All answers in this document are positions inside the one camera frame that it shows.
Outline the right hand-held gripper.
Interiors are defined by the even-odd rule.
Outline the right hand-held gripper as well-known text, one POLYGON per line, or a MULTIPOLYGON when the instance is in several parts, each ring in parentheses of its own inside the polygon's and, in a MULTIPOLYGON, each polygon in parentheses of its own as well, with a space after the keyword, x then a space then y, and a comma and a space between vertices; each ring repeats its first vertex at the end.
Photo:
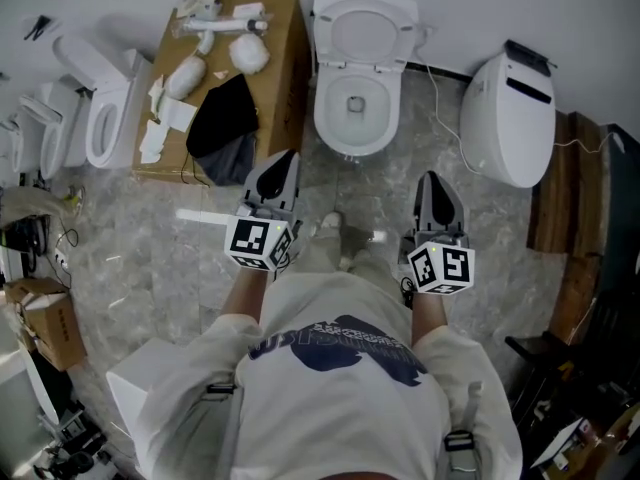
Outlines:
POLYGON ((415 229, 400 240, 398 266, 422 294, 454 295, 471 288, 475 251, 464 231, 458 194, 435 171, 419 180, 414 202, 415 229))

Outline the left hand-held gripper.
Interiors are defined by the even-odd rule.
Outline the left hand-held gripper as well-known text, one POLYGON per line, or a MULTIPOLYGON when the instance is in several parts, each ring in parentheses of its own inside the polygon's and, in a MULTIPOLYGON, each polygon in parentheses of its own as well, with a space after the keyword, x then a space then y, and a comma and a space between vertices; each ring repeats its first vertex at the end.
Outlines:
POLYGON ((243 268, 275 272, 297 238, 300 155, 282 150, 257 164, 246 178, 244 200, 227 222, 224 253, 243 268))

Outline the person's left forearm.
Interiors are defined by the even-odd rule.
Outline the person's left forearm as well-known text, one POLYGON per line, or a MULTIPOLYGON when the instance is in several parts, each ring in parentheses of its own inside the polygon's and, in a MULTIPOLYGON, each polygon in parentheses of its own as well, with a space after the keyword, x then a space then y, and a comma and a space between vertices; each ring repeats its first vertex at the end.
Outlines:
POLYGON ((260 322, 269 271, 241 268, 223 305, 222 315, 243 315, 260 322))

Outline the person's right forearm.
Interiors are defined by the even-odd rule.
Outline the person's right forearm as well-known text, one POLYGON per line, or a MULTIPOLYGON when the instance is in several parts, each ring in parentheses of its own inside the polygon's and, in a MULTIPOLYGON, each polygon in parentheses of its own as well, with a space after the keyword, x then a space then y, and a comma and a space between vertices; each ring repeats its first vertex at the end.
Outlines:
POLYGON ((412 345, 416 345, 435 329, 446 325, 447 317, 443 297, 428 293, 415 293, 412 300, 412 345))

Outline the white smart toilet black panel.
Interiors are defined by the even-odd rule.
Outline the white smart toilet black panel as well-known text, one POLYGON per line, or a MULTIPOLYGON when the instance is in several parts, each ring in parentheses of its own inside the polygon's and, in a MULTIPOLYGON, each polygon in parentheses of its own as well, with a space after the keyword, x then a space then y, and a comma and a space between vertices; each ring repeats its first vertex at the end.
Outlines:
POLYGON ((465 90, 459 125, 464 159, 485 177, 531 188, 550 163, 555 124, 548 58, 508 40, 465 90))

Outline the large brown cardboard box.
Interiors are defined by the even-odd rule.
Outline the large brown cardboard box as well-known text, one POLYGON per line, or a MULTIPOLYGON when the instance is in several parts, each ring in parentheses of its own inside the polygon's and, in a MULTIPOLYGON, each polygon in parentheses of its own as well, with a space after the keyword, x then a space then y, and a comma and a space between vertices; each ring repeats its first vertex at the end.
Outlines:
MULTIPOLYGON (((262 2, 271 15, 269 29, 262 36, 270 53, 267 65, 257 74, 245 75, 256 106, 259 128, 256 132, 255 160, 266 159, 285 149, 300 149, 307 109, 308 81, 311 77, 311 52, 304 13, 300 0, 218 0, 221 14, 229 16, 236 5, 262 2)), ((196 35, 175 37, 173 25, 178 21, 172 11, 152 66, 147 93, 162 75, 165 81, 179 64, 192 54, 199 42, 196 35)), ((229 45, 236 39, 232 34, 216 34, 208 56, 204 57, 206 73, 200 84, 186 97, 185 103, 199 108, 208 91, 241 74, 230 59, 229 45), (228 71, 224 80, 214 76, 228 71)), ((209 182, 200 167, 187 160, 188 131, 182 133, 169 128, 161 159, 154 164, 141 164, 139 146, 146 132, 147 121, 153 119, 151 99, 147 94, 143 106, 135 144, 132 172, 138 178, 167 182, 204 184, 209 182)))

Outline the white folded paper sheet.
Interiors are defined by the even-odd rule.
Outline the white folded paper sheet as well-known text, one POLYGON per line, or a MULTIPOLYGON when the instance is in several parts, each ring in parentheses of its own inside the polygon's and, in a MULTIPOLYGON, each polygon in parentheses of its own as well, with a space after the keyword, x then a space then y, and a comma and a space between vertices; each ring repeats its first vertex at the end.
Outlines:
POLYGON ((158 117, 164 126, 186 133, 197 111, 196 106, 164 97, 159 104, 158 117))

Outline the white paper strip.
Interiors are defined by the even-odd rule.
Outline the white paper strip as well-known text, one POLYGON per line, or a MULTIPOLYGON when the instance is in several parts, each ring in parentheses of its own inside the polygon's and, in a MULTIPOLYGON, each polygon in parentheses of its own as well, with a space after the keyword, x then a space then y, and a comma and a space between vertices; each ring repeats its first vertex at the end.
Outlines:
POLYGON ((146 132, 139 146, 141 164, 154 164, 161 159, 168 130, 162 123, 147 121, 146 132))

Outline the oval bagged white foam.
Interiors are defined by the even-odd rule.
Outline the oval bagged white foam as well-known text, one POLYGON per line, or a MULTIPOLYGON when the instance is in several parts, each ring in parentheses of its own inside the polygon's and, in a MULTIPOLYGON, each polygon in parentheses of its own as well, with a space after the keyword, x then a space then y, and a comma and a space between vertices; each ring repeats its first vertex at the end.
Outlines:
POLYGON ((206 63, 198 56, 184 59, 167 78, 164 85, 168 97, 183 100, 200 84, 206 73, 206 63))

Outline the dark equipment rack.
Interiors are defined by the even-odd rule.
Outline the dark equipment rack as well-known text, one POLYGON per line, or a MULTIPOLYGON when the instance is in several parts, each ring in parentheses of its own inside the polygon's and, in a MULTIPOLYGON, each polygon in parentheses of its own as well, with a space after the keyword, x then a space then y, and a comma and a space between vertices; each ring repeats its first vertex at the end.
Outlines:
POLYGON ((640 287, 607 291, 565 343, 509 337, 521 480, 640 480, 640 287))

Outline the person's white printed shirt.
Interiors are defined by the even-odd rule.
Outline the person's white printed shirt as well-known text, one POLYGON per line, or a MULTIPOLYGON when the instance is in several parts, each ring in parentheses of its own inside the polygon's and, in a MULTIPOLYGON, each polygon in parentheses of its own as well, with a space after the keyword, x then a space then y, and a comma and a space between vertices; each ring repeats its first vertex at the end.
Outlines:
POLYGON ((523 452, 483 347, 349 273, 268 283, 260 322, 222 315, 188 346, 166 423, 134 442, 148 480, 440 480, 462 455, 519 480, 523 452))

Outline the plain white box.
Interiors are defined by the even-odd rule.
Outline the plain white box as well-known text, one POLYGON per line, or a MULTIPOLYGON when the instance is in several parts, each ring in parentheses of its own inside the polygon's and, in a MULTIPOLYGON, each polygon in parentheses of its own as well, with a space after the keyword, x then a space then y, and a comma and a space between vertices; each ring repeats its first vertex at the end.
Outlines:
POLYGON ((138 441, 141 430, 156 420, 166 423, 179 399, 176 375, 185 365, 188 348, 151 338, 106 373, 126 432, 138 441))

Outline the small brown cardboard box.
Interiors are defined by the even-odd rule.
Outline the small brown cardboard box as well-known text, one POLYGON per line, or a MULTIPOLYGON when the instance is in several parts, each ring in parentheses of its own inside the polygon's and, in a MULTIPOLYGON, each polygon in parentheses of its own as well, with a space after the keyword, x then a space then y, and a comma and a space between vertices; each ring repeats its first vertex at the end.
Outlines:
POLYGON ((86 350, 69 290, 52 278, 23 278, 4 285, 9 326, 29 352, 56 370, 81 363, 86 350))

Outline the metal cabinet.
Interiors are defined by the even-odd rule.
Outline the metal cabinet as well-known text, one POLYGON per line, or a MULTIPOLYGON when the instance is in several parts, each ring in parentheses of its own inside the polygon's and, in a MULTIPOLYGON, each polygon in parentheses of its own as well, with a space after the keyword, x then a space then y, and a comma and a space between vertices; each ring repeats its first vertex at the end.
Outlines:
POLYGON ((49 433, 19 350, 0 356, 0 436, 18 442, 44 442, 49 433))

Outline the pile of black equipment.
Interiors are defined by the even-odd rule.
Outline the pile of black equipment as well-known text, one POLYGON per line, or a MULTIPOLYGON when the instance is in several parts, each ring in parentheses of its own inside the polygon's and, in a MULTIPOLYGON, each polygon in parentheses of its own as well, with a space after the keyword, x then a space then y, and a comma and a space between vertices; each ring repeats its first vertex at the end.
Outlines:
POLYGON ((43 450, 44 458, 37 459, 32 467, 39 480, 75 480, 101 462, 100 454, 107 438, 86 414, 81 402, 71 402, 58 424, 44 413, 37 418, 53 438, 53 443, 43 450))

